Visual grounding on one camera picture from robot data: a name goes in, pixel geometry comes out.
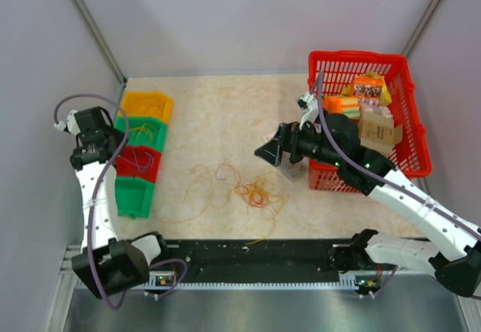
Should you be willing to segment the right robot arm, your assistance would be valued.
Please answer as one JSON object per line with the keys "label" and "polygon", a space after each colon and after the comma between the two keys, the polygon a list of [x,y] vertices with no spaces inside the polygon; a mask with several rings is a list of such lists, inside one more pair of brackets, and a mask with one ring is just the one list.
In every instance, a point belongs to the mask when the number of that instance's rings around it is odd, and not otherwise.
{"label": "right robot arm", "polygon": [[298,99],[300,122],[282,122],[255,156],[277,167],[304,158],[329,164],[348,186],[385,204],[416,227],[426,240],[393,237],[365,229],[351,242],[351,260],[361,269],[391,264],[424,273],[462,297],[480,298],[480,227],[449,211],[415,186],[387,157],[361,145],[358,126],[329,113],[310,94]]}

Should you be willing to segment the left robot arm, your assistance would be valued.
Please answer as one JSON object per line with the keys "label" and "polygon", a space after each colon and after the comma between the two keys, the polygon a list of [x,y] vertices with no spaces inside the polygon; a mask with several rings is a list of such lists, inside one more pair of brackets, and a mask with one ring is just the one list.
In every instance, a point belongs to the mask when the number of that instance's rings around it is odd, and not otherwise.
{"label": "left robot arm", "polygon": [[150,266],[162,269],[170,262],[163,236],[152,231],[134,239],[120,234],[116,202],[116,157],[128,138],[114,128],[103,107],[71,110],[66,122],[55,127],[74,135],[70,163],[82,193],[83,239],[72,258],[72,269],[98,298],[125,292],[150,278]]}

